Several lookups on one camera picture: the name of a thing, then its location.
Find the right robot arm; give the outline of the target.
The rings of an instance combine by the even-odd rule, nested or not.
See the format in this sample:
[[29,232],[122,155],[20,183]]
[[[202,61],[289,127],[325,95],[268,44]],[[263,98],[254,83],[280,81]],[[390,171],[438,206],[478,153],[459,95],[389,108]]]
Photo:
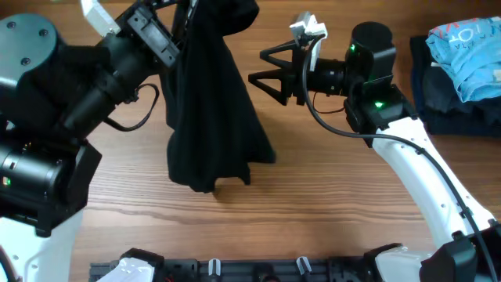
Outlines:
[[500,224],[458,180],[430,141],[417,112],[393,83],[396,49],[390,29],[363,22],[351,32],[344,60],[323,59],[326,27],[304,16],[293,39],[264,49],[271,70],[249,82],[286,104],[295,97],[314,119],[313,95],[344,97],[348,138],[361,139],[392,168],[424,217],[433,251],[393,243],[366,252],[352,276],[360,281],[497,281]]

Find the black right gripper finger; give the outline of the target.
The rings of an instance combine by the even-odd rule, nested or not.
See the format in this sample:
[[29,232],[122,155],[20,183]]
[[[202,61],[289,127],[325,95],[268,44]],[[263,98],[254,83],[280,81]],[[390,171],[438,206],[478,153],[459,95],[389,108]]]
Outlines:
[[261,60],[264,60],[267,63],[270,63],[277,67],[292,67],[293,63],[287,60],[282,60],[280,58],[274,57],[274,54],[286,52],[286,51],[294,51],[297,48],[297,44],[295,40],[290,40],[288,42],[284,42],[280,45],[271,47],[269,49],[264,49],[260,51],[259,56]]
[[276,69],[256,72],[248,75],[248,81],[283,106],[288,104],[288,100],[292,96],[294,75],[288,70]]

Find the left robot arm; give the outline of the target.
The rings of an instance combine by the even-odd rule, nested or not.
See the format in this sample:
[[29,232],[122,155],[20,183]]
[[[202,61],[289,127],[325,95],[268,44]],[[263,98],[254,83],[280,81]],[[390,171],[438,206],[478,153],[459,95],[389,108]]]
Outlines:
[[88,190],[101,153],[88,136],[147,78],[173,67],[179,50],[157,11],[137,1],[112,17],[83,1],[101,39],[68,45],[35,13],[1,22],[1,278],[66,281]]

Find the black t-shirt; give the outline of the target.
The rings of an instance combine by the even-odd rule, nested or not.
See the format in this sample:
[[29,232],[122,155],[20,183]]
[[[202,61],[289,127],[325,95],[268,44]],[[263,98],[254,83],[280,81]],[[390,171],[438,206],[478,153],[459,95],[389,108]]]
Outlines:
[[211,193],[221,178],[251,182],[250,163],[273,164],[265,133],[225,37],[249,28],[255,0],[183,1],[172,31],[180,49],[161,75],[166,103],[168,174],[174,183]]

